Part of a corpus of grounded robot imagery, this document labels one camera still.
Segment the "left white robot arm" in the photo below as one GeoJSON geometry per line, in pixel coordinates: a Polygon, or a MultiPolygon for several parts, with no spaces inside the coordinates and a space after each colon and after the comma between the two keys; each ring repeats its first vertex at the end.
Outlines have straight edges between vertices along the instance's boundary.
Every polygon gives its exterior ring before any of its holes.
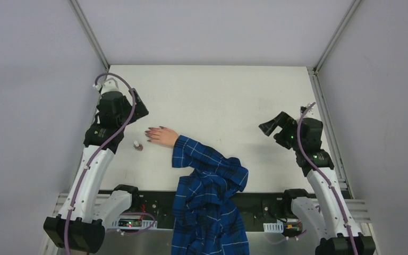
{"type": "Polygon", "coordinates": [[[138,188],[124,184],[118,185],[100,205],[96,200],[126,126],[149,112],[128,83],[120,87],[116,79],[109,77],[95,87],[100,98],[85,133],[77,175],[57,215],[47,217],[43,226],[53,244],[67,254],[73,250],[96,253],[106,233],[117,230],[120,215],[134,215],[141,207],[140,199],[134,196],[138,188]]]}

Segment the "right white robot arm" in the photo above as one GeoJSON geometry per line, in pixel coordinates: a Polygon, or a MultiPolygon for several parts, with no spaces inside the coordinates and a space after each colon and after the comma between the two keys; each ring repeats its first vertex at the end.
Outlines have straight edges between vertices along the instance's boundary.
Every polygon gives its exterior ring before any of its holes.
{"type": "Polygon", "coordinates": [[[301,221],[315,245],[315,254],[374,254],[372,236],[362,233],[349,212],[330,154],[322,149],[322,121],[302,115],[296,120],[280,112],[259,124],[266,136],[295,152],[296,163],[310,183],[317,202],[304,189],[284,191],[275,218],[280,214],[301,221]]]}

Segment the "mannequin hand with painted nails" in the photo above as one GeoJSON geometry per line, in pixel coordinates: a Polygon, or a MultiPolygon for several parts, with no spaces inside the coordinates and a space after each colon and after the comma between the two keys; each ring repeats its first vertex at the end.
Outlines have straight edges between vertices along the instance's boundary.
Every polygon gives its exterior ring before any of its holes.
{"type": "Polygon", "coordinates": [[[179,138],[178,133],[163,126],[149,127],[144,134],[148,138],[148,142],[170,148],[174,147],[179,138]]]}

